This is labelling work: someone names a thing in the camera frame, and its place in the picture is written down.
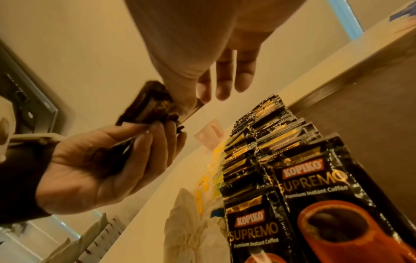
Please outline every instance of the black sleeve cuff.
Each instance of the black sleeve cuff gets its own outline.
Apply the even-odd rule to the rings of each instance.
[[[23,143],[7,149],[0,163],[0,224],[49,216],[36,203],[35,193],[57,143]]]

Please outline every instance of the kopiko logo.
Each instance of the kopiko logo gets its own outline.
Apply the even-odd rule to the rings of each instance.
[[[324,160],[317,159],[310,162],[304,162],[290,168],[283,170],[283,179],[288,179],[289,177],[304,175],[310,172],[321,171],[324,169]]]
[[[237,218],[235,221],[235,227],[245,227],[251,224],[257,224],[264,221],[264,209],[258,212],[254,212],[242,217]]]

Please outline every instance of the beige wall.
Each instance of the beige wall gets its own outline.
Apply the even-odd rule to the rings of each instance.
[[[0,0],[0,38],[59,103],[65,134],[113,123],[145,80],[159,79],[122,0]],[[263,44],[251,89],[203,107],[189,134],[215,117],[230,126],[348,42],[327,0],[308,0]],[[197,146],[191,138],[183,155]],[[128,202],[139,209],[151,192]]]
[[[348,0],[348,2],[365,31],[409,0]]]

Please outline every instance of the forearm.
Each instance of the forearm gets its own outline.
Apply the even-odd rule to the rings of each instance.
[[[49,216],[36,203],[35,193],[55,144],[11,146],[0,163],[0,224]]]

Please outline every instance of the stack of coffee sachets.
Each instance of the stack of coffee sachets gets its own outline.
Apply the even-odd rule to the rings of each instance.
[[[276,95],[236,122],[222,173],[233,263],[416,263],[414,225]]]

